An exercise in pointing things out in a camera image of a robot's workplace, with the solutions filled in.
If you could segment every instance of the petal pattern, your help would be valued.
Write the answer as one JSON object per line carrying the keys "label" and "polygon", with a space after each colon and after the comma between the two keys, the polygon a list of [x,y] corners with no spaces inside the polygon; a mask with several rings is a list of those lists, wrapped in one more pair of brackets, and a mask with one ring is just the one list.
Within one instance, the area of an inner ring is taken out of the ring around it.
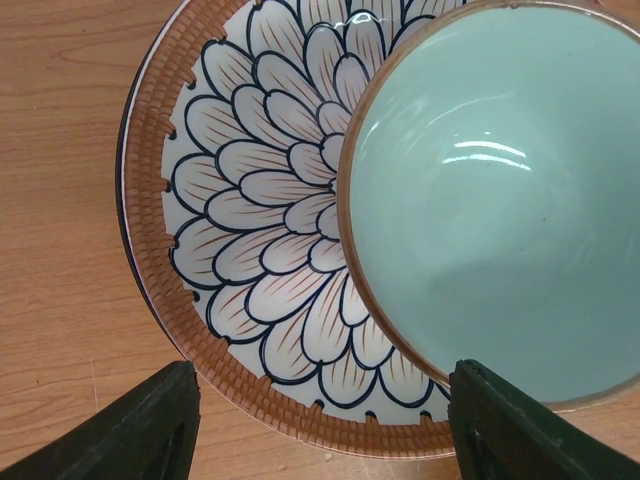
{"label": "petal pattern", "polygon": [[293,172],[303,182],[311,185],[328,185],[336,177],[335,172],[329,170],[322,161],[317,145],[298,143],[291,147],[288,158]]}
{"label": "petal pattern", "polygon": [[250,173],[240,182],[242,194],[258,205],[278,206],[322,192],[318,187],[301,182],[292,173],[262,170]]}
{"label": "petal pattern", "polygon": [[424,15],[436,17],[465,3],[466,0],[413,0],[407,7],[407,20]]}
{"label": "petal pattern", "polygon": [[322,132],[313,113],[288,93],[272,91],[265,97],[265,111],[282,132],[302,141],[320,142]]}
{"label": "petal pattern", "polygon": [[238,190],[222,192],[207,205],[207,215],[214,223],[234,230],[258,230],[280,225],[284,211],[282,207],[262,207],[251,203]]}
{"label": "petal pattern", "polygon": [[213,259],[227,243],[237,237],[220,230],[206,219],[197,220],[176,235],[171,260],[180,276],[194,286],[210,288],[220,285],[213,273]]}
{"label": "petal pattern", "polygon": [[313,302],[302,335],[304,352],[313,362],[331,363],[347,347],[349,328],[340,319],[340,291],[346,269],[336,273]]}
{"label": "petal pattern", "polygon": [[352,54],[340,59],[335,71],[335,84],[342,105],[353,113],[369,79],[358,57]]}
{"label": "petal pattern", "polygon": [[318,215],[335,201],[335,195],[328,192],[300,200],[287,210],[284,216],[287,228],[300,234],[317,232]]}
{"label": "petal pattern", "polygon": [[222,174],[238,185],[246,174],[260,170],[288,171],[286,155],[280,150],[256,142],[238,141],[226,144],[218,153]]}
{"label": "petal pattern", "polygon": [[334,134],[329,135],[322,142],[320,147],[320,154],[324,163],[334,172],[338,171],[338,163],[340,162],[340,152],[342,151],[342,141],[344,135]]}
{"label": "petal pattern", "polygon": [[343,0],[314,0],[298,2],[298,14],[306,32],[318,24],[340,25],[347,20],[347,7]]}
{"label": "petal pattern", "polygon": [[314,392],[332,414],[373,409],[381,423],[403,408],[446,418],[446,396],[391,345],[355,288],[335,183],[369,80],[397,45],[464,3],[254,2],[231,19],[229,38],[205,45],[197,88],[180,94],[188,138],[176,122],[163,152],[166,212],[185,218],[172,220],[172,232],[182,223],[172,265],[208,299],[197,311],[237,345],[238,361],[275,385],[305,385],[282,390],[296,401]]}
{"label": "petal pattern", "polygon": [[245,283],[264,273],[260,264],[262,250],[276,238],[287,233],[285,227],[257,230],[237,238],[216,257],[216,274],[226,282]]}
{"label": "petal pattern", "polygon": [[311,248],[309,259],[313,269],[319,272],[335,272],[346,266],[342,245],[324,238]]}
{"label": "petal pattern", "polygon": [[316,365],[302,351],[302,328],[308,312],[303,309],[275,325],[260,349],[265,370],[279,383],[299,383],[316,372]]}
{"label": "petal pattern", "polygon": [[337,362],[322,366],[320,381],[324,394],[334,405],[349,408],[369,396],[375,378],[375,370],[360,368],[353,352],[348,350]]}
{"label": "petal pattern", "polygon": [[382,387],[401,405],[420,405],[433,389],[433,380],[394,349],[380,367]]}
{"label": "petal pattern", "polygon": [[253,7],[249,15],[249,49],[257,57],[262,52],[277,52],[304,68],[302,45],[304,35],[291,7],[277,1]]}
{"label": "petal pattern", "polygon": [[286,58],[273,53],[263,54],[256,64],[256,76],[265,92],[282,90],[315,111],[321,103],[315,89],[304,78],[302,71]]}
{"label": "petal pattern", "polygon": [[351,22],[345,35],[347,51],[356,55],[365,66],[369,78],[380,68],[385,59],[380,22],[372,13],[360,12],[357,17],[362,21]]}
{"label": "petal pattern", "polygon": [[232,141],[248,138],[233,116],[231,105],[215,97],[196,97],[186,109],[187,131],[204,150],[217,153]]}
{"label": "petal pattern", "polygon": [[371,318],[353,329],[351,341],[354,355],[367,368],[380,366],[393,348],[389,339]]}
{"label": "petal pattern", "polygon": [[255,138],[286,150],[295,143],[295,139],[275,128],[264,111],[264,93],[259,88],[245,86],[233,95],[238,122]]}
{"label": "petal pattern", "polygon": [[185,157],[176,165],[171,184],[176,196],[194,211],[203,213],[207,200],[231,187],[218,173],[213,157]]}
{"label": "petal pattern", "polygon": [[336,204],[329,205],[318,217],[318,231],[327,238],[340,240],[338,210]]}
{"label": "petal pattern", "polygon": [[357,10],[368,10],[375,15],[370,21],[380,22],[386,46],[385,54],[388,53],[389,46],[402,28],[402,0],[353,0],[351,11]]}
{"label": "petal pattern", "polygon": [[369,316],[369,312],[364,306],[364,303],[362,303],[362,299],[356,290],[351,275],[349,275],[347,281],[344,282],[341,313],[344,323],[351,327],[364,322]]}
{"label": "petal pattern", "polygon": [[284,320],[303,307],[329,278],[329,274],[306,266],[287,275],[267,274],[251,289],[248,312],[261,322]]}
{"label": "petal pattern", "polygon": [[318,123],[325,135],[345,133],[351,114],[339,103],[323,103],[318,109]]}
{"label": "petal pattern", "polygon": [[202,50],[202,67],[207,82],[218,95],[231,100],[240,85],[252,83],[251,59],[232,43],[212,40]]}
{"label": "petal pattern", "polygon": [[265,248],[262,265],[270,273],[291,273],[307,262],[309,249],[319,239],[319,235],[289,233]]}
{"label": "petal pattern", "polygon": [[244,309],[249,288],[226,285],[211,297],[207,308],[207,324],[217,336],[235,343],[251,342],[262,336],[268,328],[249,318]]}
{"label": "petal pattern", "polygon": [[309,77],[318,92],[327,101],[339,101],[333,85],[333,72],[344,48],[338,33],[332,25],[318,25],[307,39],[305,46],[305,64]]}

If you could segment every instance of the ceramic plate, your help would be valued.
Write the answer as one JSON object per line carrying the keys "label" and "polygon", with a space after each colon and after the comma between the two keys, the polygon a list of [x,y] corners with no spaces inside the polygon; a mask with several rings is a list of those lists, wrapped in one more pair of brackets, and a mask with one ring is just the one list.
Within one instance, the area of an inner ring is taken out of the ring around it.
{"label": "ceramic plate", "polygon": [[141,291],[203,376],[295,438],[372,456],[452,451],[448,392],[354,287],[335,178],[374,72],[464,3],[187,1],[132,88],[118,200]]}

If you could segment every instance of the brown border pattern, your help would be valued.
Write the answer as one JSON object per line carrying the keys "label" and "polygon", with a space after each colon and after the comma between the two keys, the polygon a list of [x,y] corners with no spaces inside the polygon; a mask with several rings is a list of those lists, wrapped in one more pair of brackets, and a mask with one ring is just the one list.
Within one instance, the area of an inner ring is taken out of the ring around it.
{"label": "brown border pattern", "polygon": [[182,88],[193,82],[191,71],[203,45],[224,38],[224,23],[244,0],[190,0],[166,34],[157,40],[132,109],[122,158],[121,215],[126,248],[146,291],[154,315],[182,354],[191,360],[222,395],[259,421],[297,440],[328,449],[374,457],[424,458],[453,454],[448,422],[423,416],[420,425],[380,425],[340,420],[319,405],[305,407],[271,388],[268,377],[257,378],[227,351],[196,312],[193,293],[169,262],[174,239],[166,233],[160,175],[162,150],[173,131],[169,120]]}

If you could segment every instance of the light green bowl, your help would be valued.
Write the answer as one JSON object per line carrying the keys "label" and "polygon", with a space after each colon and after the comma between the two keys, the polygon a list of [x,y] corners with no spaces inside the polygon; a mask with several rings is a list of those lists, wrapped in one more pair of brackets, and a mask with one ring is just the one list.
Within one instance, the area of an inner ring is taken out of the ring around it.
{"label": "light green bowl", "polygon": [[539,401],[591,403],[640,370],[640,36],[505,5],[441,17],[374,77],[342,151],[342,241],[428,373],[474,358]]}

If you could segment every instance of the wood grain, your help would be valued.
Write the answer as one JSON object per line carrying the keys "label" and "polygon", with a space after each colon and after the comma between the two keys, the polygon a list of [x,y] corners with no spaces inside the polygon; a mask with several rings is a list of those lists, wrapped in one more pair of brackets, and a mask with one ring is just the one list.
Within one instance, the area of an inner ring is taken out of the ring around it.
{"label": "wood grain", "polygon": [[[179,358],[129,272],[113,185],[127,92],[177,4],[2,2],[0,468]],[[608,5],[640,25],[637,0]],[[377,461],[296,443],[202,387],[194,480],[458,476],[453,458]],[[640,460],[640,392],[568,418]]]}

